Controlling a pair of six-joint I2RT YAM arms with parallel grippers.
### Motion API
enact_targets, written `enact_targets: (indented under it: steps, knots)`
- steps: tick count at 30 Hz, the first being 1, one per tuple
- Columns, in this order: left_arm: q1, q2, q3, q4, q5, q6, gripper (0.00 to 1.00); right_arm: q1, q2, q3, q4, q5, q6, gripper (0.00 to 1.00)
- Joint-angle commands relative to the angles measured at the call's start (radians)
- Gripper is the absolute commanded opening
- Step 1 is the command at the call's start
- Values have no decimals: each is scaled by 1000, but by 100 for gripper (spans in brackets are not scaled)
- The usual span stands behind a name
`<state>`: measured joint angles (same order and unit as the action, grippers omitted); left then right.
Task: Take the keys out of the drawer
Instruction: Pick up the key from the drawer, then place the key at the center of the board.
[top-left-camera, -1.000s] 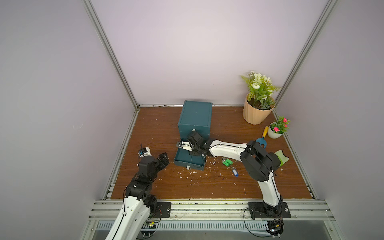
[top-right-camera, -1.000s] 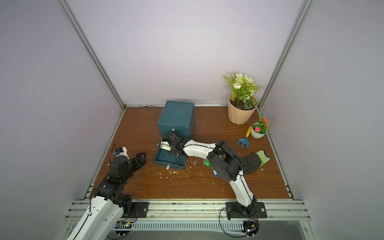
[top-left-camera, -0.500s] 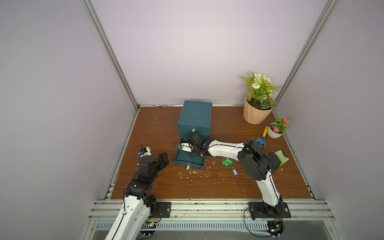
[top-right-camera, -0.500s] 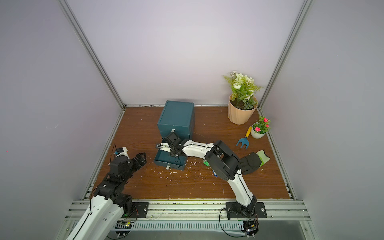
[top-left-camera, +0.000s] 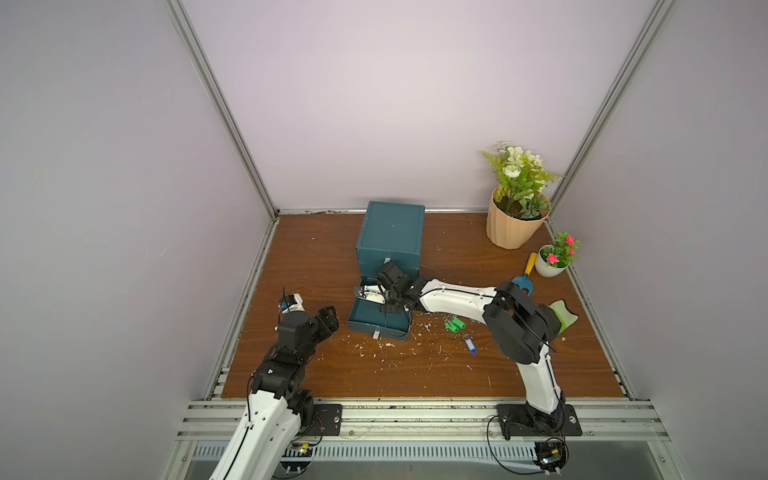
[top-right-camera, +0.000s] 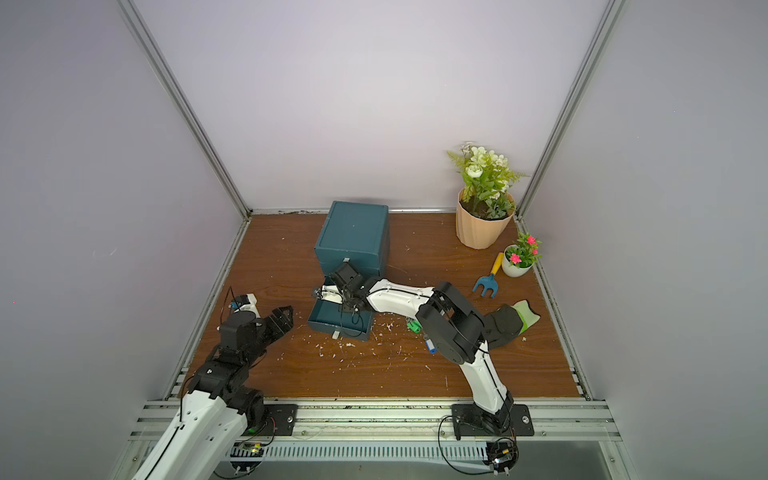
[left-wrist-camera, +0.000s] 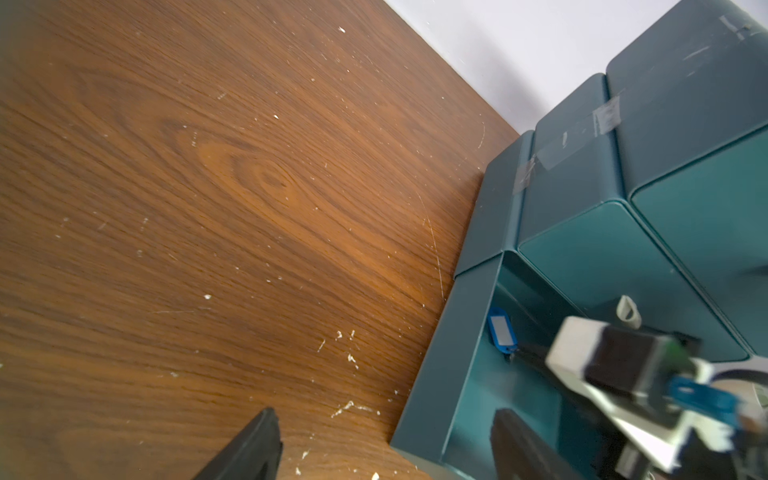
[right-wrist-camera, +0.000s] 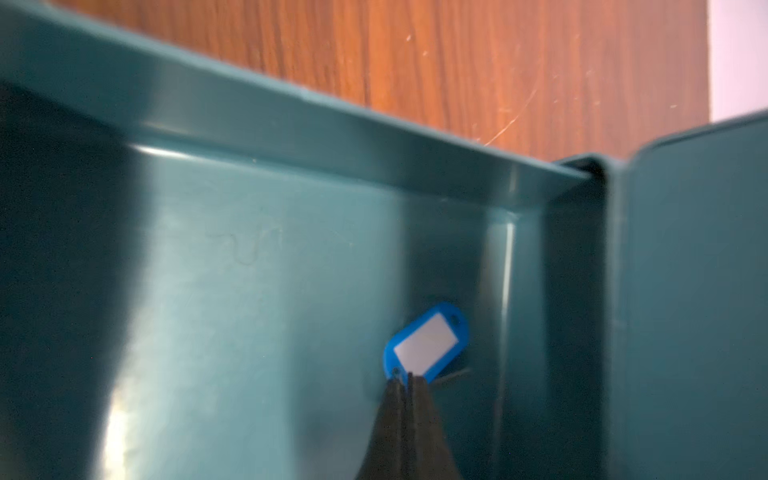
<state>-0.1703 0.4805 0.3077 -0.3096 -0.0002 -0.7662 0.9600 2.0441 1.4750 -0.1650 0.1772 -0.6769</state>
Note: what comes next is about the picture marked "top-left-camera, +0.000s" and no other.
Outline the teal bottom drawer tray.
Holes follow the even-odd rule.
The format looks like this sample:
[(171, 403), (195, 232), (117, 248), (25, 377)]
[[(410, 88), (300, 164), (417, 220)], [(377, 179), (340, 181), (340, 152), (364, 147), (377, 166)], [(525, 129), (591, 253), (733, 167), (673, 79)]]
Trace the teal bottom drawer tray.
[(355, 298), (347, 320), (348, 327), (355, 332), (399, 341), (408, 340), (411, 324), (410, 313), (395, 312), (388, 306), (361, 298)]

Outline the teal drawer cabinet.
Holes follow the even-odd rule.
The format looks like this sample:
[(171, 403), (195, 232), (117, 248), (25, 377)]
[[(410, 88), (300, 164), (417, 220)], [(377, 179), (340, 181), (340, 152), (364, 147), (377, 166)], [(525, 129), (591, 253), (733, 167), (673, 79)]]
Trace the teal drawer cabinet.
[(360, 275), (375, 278), (387, 260), (410, 277), (421, 267), (425, 207), (423, 205), (370, 201), (356, 244)]

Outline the keys with green tag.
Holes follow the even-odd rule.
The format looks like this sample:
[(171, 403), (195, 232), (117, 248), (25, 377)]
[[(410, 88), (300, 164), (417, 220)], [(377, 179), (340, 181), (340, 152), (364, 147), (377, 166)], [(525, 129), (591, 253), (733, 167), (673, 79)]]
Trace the keys with green tag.
[(445, 323), (444, 326), (450, 332), (454, 334), (460, 334), (466, 329), (466, 324), (458, 317), (451, 317)]

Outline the keys with blue tag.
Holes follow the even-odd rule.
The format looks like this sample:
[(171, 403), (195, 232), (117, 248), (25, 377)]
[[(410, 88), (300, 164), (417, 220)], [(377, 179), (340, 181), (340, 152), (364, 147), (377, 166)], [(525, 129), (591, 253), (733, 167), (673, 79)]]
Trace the keys with blue tag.
[(476, 346), (474, 340), (470, 336), (464, 335), (463, 336), (463, 342), (464, 342), (465, 346), (467, 347), (467, 350), (472, 355), (476, 355), (477, 354), (477, 352), (478, 352), (477, 346)]

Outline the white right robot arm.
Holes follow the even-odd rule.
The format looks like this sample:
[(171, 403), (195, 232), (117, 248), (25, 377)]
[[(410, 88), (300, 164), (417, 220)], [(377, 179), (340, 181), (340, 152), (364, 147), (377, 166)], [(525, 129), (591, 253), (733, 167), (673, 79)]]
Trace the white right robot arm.
[(564, 302), (538, 304), (529, 292), (513, 281), (481, 288), (412, 278), (390, 261), (377, 271), (375, 284), (358, 288), (357, 297), (396, 313), (444, 313), (485, 325), (501, 353), (518, 366), (526, 420), (557, 430), (565, 423), (565, 396), (555, 379), (551, 343), (577, 317)]

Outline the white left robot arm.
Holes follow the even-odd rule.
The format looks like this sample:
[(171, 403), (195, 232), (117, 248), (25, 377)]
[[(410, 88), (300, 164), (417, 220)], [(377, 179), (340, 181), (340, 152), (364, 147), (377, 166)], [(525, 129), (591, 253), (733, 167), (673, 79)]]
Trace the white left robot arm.
[(314, 421), (314, 397), (301, 387), (316, 347), (339, 328), (336, 309), (314, 316), (281, 304), (277, 342), (247, 382), (243, 415), (212, 479), (270, 479), (285, 450)]

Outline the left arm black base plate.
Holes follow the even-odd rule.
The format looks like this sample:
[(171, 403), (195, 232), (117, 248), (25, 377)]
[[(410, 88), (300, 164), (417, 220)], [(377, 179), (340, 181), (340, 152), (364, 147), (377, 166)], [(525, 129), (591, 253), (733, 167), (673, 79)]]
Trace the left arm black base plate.
[(335, 437), (340, 435), (343, 419), (343, 405), (320, 403), (313, 407), (312, 415), (299, 430), (299, 436)]

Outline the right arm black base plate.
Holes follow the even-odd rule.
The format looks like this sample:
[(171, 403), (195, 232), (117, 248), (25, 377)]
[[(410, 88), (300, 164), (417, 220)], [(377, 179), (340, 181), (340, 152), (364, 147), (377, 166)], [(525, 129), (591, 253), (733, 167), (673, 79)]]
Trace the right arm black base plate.
[(503, 437), (582, 436), (583, 430), (571, 404), (560, 404), (550, 413), (543, 413), (528, 404), (502, 403), (496, 406)]

